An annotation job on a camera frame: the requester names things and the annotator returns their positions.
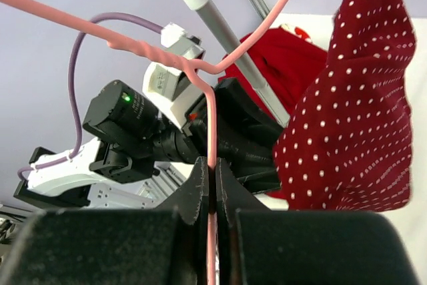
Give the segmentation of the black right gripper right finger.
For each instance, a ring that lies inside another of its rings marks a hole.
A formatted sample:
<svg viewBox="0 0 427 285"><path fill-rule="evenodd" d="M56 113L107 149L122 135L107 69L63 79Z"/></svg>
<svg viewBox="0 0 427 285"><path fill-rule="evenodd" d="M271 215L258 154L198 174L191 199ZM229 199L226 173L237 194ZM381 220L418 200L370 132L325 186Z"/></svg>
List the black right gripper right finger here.
<svg viewBox="0 0 427 285"><path fill-rule="evenodd" d="M393 225L373 212L271 210L216 166L221 284L417 284Z"/></svg>

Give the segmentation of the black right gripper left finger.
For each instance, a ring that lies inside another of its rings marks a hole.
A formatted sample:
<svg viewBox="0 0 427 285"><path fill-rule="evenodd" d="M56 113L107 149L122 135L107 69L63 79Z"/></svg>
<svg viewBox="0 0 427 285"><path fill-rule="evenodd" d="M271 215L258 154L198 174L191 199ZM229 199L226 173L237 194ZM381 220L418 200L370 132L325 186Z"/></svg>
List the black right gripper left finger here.
<svg viewBox="0 0 427 285"><path fill-rule="evenodd" d="M1 266L2 284L205 284L209 170L150 210L31 216Z"/></svg>

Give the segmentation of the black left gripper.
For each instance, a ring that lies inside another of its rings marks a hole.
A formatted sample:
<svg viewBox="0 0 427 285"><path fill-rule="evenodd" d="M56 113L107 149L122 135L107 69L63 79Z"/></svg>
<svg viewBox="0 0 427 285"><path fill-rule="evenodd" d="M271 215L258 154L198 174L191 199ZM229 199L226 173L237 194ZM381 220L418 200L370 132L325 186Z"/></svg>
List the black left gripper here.
<svg viewBox="0 0 427 285"><path fill-rule="evenodd" d="M220 81L213 91L218 157L251 193L279 190L272 148L282 127L252 101L236 78Z"/></svg>

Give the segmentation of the pink hanger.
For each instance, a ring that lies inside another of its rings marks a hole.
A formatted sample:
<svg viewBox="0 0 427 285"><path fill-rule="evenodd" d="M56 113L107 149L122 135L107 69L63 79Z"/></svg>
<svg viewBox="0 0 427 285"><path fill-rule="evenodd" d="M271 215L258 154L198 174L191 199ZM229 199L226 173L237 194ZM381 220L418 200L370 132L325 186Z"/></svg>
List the pink hanger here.
<svg viewBox="0 0 427 285"><path fill-rule="evenodd" d="M217 164L216 99L211 86L196 75L195 70L201 69L211 75L216 75L228 68L231 64L235 63L236 60L246 53L246 51L272 25L288 0L278 0L268 16L262 21L252 35L245 42L239 44L239 46L230 53L226 59L216 65L212 65L200 59L188 60L181 56L167 53L164 50L153 47L144 41L134 40L35 0L1 0L1 2L5 5L36 15L40 18L104 39L112 49L128 51L140 57L145 57L151 61L184 71L189 80L203 91L205 98L207 99L207 165L209 168L209 187L214 188L216 186L215 169Z"/></svg>

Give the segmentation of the red skirt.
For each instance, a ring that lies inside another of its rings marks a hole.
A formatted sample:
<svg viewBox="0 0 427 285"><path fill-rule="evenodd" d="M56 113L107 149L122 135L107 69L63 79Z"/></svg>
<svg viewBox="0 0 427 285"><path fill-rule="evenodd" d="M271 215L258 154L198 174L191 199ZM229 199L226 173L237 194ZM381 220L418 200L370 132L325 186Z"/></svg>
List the red skirt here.
<svg viewBox="0 0 427 285"><path fill-rule="evenodd" d="M324 175L334 167L326 154L328 106L316 103L309 86L324 69L327 53L281 27L267 30L248 53L290 115L272 148L281 187L268 193L286 200L293 210L319 208ZM218 83L227 78L236 78L252 101L273 119L236 65L229 66Z"/></svg>

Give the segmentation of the red polka dot garment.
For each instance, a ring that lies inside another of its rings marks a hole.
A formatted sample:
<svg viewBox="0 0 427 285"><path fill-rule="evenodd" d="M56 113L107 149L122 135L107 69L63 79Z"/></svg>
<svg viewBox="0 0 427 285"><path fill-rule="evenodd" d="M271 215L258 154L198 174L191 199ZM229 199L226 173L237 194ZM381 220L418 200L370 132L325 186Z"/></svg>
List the red polka dot garment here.
<svg viewBox="0 0 427 285"><path fill-rule="evenodd" d="M405 71L415 49L403 0L342 0L326 66L273 148L290 210L385 212L409 202Z"/></svg>

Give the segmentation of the red white floral garment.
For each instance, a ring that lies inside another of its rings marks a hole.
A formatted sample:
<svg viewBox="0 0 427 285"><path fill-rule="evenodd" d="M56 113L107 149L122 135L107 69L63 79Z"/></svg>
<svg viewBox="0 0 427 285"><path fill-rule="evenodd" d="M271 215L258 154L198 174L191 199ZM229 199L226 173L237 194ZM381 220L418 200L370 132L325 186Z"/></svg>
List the red white floral garment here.
<svg viewBox="0 0 427 285"><path fill-rule="evenodd" d="M289 23L283 23L280 25L280 27L288 33L291 33L292 35L295 35L296 37L303 39L308 43L312 43L312 38L310 37L310 35L298 26Z"/></svg>

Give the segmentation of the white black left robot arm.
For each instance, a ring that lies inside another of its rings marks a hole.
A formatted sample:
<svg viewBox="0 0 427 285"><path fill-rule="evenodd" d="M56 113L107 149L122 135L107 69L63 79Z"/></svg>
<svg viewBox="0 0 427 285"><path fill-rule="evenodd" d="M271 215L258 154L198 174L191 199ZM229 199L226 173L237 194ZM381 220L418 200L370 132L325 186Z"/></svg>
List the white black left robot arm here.
<svg viewBox="0 0 427 285"><path fill-rule="evenodd" d="M272 147L281 127L234 78L214 89L218 105L218 156L249 192L280 187ZM207 156L207 105L199 97L178 128L147 98L120 80L94 97L83 120L93 139L77 155L34 150L31 171L14 196L37 208L152 208L174 193L189 166Z"/></svg>

